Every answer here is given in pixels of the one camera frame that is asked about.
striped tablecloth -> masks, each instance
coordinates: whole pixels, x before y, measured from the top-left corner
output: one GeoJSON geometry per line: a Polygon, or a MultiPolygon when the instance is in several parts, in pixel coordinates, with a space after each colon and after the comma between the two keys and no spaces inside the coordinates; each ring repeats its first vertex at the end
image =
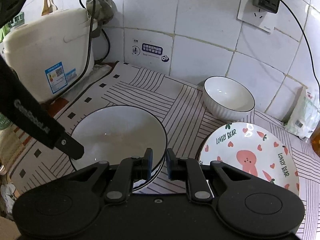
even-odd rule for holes
{"type": "MultiPolygon", "coordinates": [[[[87,84],[55,118],[71,134],[88,114],[112,105],[144,108],[158,117],[168,134],[168,147],[177,157],[194,158],[202,141],[225,123],[215,119],[202,100],[202,88],[146,68],[118,63],[108,75],[87,84]]],[[[298,168],[300,198],[306,208],[297,232],[304,240],[320,239],[320,158],[309,142],[287,133],[282,123],[255,111],[241,122],[259,125],[277,136],[292,154],[298,168]]],[[[73,171],[69,158],[31,139],[9,175],[17,189],[25,192],[73,171]]],[[[169,181],[166,166],[141,194],[185,192],[185,183],[169,181]]]]}

wall socket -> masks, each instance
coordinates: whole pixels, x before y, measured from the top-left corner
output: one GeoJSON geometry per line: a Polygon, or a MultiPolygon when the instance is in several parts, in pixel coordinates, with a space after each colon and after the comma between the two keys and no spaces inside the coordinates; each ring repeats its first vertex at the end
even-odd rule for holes
{"type": "Polygon", "coordinates": [[[238,19],[272,33],[276,25],[277,14],[266,12],[254,6],[253,0],[241,0],[238,19]]]}

screw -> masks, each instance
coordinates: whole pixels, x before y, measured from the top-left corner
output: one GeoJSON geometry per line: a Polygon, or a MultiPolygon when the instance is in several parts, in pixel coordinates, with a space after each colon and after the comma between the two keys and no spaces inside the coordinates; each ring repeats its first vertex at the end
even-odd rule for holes
{"type": "Polygon", "coordinates": [[[109,199],[119,199],[122,197],[122,193],[119,191],[110,191],[107,193],[107,198],[109,199]]]}
{"type": "Polygon", "coordinates": [[[197,191],[195,193],[195,197],[198,199],[207,199],[211,196],[211,194],[207,191],[197,191]]]}

packaging bag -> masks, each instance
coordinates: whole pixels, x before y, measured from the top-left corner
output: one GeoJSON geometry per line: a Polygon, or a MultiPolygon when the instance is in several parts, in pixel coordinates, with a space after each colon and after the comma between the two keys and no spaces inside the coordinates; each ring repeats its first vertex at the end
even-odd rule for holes
{"type": "Polygon", "coordinates": [[[319,105],[319,92],[304,87],[285,130],[307,141],[320,120],[319,105]]]}

tiled wall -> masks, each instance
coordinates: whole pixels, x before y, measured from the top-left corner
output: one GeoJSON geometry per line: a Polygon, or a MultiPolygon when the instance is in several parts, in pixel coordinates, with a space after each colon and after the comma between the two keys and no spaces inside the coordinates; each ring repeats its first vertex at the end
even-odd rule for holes
{"type": "MultiPolygon", "coordinates": [[[[78,0],[54,0],[63,9],[78,0]]],[[[113,0],[114,19],[105,30],[108,61],[125,60],[194,83],[228,76],[254,95],[256,108],[286,120],[298,89],[317,87],[299,26],[281,4],[272,34],[236,19],[240,0],[113,0]],[[132,52],[142,43],[161,46],[168,62],[132,52]]],[[[320,0],[284,0],[308,37],[320,78],[320,0]]],[[[28,0],[26,21],[40,17],[43,0],[28,0]]],[[[106,52],[104,37],[94,40],[95,58],[106,52]]]]}

